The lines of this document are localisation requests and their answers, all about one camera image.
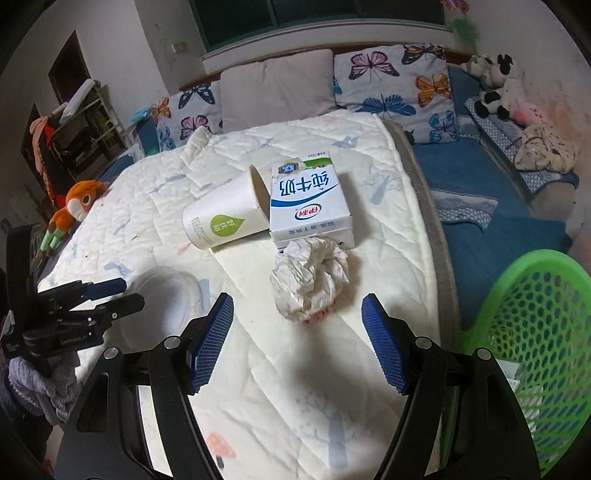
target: orange plush toy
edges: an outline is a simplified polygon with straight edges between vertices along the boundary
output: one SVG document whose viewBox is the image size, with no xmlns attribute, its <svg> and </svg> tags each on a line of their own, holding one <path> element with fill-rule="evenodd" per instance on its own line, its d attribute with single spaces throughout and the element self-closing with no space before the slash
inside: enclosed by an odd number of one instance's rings
<svg viewBox="0 0 591 480">
<path fill-rule="evenodd" d="M 58 210 L 47 227 L 39 247 L 40 255 L 45 257 L 54 251 L 67 233 L 72 234 L 76 221 L 86 218 L 95 200 L 103 195 L 109 184 L 102 181 L 84 180 L 76 183 L 66 196 L 66 206 Z"/>
</svg>

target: beige pillow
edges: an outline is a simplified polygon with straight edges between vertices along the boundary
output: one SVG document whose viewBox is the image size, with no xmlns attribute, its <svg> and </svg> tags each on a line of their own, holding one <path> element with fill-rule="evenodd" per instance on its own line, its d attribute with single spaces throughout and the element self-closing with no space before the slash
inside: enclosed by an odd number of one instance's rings
<svg viewBox="0 0 591 480">
<path fill-rule="evenodd" d="M 330 50 L 241 65 L 223 72 L 221 81 L 224 133 L 336 109 Z"/>
</svg>

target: doorway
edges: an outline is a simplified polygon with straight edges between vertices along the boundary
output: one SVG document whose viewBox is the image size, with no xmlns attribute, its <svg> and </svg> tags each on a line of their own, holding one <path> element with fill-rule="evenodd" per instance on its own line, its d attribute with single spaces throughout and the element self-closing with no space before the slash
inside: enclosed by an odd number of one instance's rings
<svg viewBox="0 0 591 480">
<path fill-rule="evenodd" d="M 84 81 L 90 78 L 75 30 L 61 49 L 48 75 L 60 103 L 69 102 Z"/>
</svg>

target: blue gripper pad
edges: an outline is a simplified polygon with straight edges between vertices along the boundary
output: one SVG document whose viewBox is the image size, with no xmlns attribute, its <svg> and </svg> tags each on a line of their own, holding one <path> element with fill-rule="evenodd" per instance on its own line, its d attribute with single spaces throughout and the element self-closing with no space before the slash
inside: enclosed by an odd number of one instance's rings
<svg viewBox="0 0 591 480">
<path fill-rule="evenodd" d="M 89 300 L 104 299 L 123 293 L 126 289 L 127 282 L 123 278 L 114 278 L 100 283 L 91 283 L 86 287 L 85 297 Z"/>
<path fill-rule="evenodd" d="M 361 319 L 386 380 L 404 395 L 408 390 L 404 355 L 393 331 L 388 328 L 389 316 L 374 294 L 363 299 Z"/>
<path fill-rule="evenodd" d="M 202 386 L 209 383 L 233 319 L 234 300 L 227 293 L 222 293 L 204 319 L 205 333 L 194 338 L 187 350 L 193 393 L 198 393 Z"/>
</svg>

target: white quilted mattress pad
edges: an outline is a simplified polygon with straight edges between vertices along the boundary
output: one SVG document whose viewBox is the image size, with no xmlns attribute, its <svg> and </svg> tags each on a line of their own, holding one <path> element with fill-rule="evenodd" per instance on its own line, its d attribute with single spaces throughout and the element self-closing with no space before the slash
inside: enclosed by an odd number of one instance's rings
<svg viewBox="0 0 591 480">
<path fill-rule="evenodd" d="M 272 163 L 323 150 L 343 186 L 357 247 L 349 251 L 350 284 L 335 312 L 306 326 L 286 321 L 275 308 L 269 274 L 277 250 L 268 232 L 202 251 L 189 242 L 181 213 L 250 164 L 269 186 Z M 184 147 L 123 171 L 39 290 L 116 277 L 129 285 L 159 265 L 196 279 L 201 300 L 192 317 L 208 311 L 223 291 L 235 302 L 210 383 L 191 397 L 204 437 L 223 446 L 212 453 L 220 453 L 225 479 L 374 477 L 405 399 L 380 369 L 361 321 L 362 299 L 375 293 L 416 335 L 439 341 L 426 229 L 400 155 L 377 116 L 336 111 L 220 136 L 201 127 Z M 81 380 L 114 341 L 105 338 L 102 346 L 80 352 Z M 147 387 L 141 404 L 152 462 L 170 474 Z"/>
</svg>

